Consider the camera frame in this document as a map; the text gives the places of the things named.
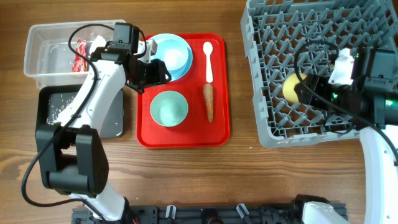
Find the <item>yellow plastic cup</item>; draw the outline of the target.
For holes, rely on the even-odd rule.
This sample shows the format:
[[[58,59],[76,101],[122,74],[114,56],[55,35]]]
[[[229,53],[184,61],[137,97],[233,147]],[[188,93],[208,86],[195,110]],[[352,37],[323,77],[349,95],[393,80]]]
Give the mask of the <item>yellow plastic cup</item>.
[[[282,86],[284,98],[290,103],[299,103],[299,98],[306,92],[306,88],[300,82],[297,75],[287,77]]]

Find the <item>small light blue bowl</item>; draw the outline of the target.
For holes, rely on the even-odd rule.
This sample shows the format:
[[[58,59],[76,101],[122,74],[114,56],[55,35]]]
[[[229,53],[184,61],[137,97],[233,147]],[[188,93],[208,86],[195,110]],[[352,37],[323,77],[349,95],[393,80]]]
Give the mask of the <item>small light blue bowl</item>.
[[[188,61],[188,48],[180,39],[156,40],[158,46],[151,59],[159,59],[165,63],[168,71],[181,70]]]

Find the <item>mint green bowl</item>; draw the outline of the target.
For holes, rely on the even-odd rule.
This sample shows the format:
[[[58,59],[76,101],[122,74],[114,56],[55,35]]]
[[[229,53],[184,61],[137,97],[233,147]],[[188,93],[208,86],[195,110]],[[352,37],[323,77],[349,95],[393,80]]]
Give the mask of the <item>mint green bowl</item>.
[[[188,102],[177,91],[163,91],[157,94],[150,104],[152,119],[163,127],[179,125],[188,114]]]

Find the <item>white plastic wrap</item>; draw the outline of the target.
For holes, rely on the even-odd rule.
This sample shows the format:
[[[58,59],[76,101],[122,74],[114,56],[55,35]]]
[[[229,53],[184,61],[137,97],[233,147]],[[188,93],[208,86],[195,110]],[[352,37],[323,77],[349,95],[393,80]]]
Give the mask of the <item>white plastic wrap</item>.
[[[104,47],[106,45],[106,40],[98,35],[96,39],[91,43],[89,48],[89,54],[92,54],[98,47]]]

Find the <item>red snack wrapper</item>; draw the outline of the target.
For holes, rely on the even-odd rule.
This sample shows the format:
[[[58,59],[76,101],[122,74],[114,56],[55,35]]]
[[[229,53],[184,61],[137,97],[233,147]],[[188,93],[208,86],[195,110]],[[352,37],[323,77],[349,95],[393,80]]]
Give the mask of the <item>red snack wrapper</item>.
[[[77,40],[75,51],[78,52],[80,55],[86,57],[86,45],[87,41],[79,39]],[[87,62],[81,58],[80,56],[75,56],[72,66],[72,72],[87,72]]]

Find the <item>white rice grains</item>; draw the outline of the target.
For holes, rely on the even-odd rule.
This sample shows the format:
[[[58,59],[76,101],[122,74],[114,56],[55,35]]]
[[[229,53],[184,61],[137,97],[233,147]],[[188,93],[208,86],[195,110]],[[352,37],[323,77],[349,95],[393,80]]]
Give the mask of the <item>white rice grains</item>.
[[[59,114],[63,112],[73,102],[76,94],[77,92],[54,93],[50,95],[48,100],[46,123],[55,123],[59,117]]]

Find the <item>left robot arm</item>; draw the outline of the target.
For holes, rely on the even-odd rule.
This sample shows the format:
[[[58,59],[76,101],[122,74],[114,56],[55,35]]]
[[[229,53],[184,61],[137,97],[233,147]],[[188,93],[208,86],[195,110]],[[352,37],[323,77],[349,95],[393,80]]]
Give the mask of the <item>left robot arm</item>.
[[[81,202],[99,223],[137,223],[127,198],[108,183],[109,163],[101,128],[118,92],[127,86],[138,93],[171,81],[165,63],[155,58],[156,43],[140,28],[118,22],[113,39],[86,58],[91,67],[70,107],[54,124],[36,130],[37,155],[44,187]]]

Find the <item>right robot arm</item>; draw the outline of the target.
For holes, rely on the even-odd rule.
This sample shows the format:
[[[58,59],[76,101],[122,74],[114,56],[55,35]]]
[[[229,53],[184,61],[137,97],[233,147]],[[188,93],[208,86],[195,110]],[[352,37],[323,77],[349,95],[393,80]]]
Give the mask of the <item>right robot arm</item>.
[[[353,117],[366,172],[365,223],[397,223],[397,59],[393,51],[340,50],[330,77],[298,73],[282,92],[291,103]]]

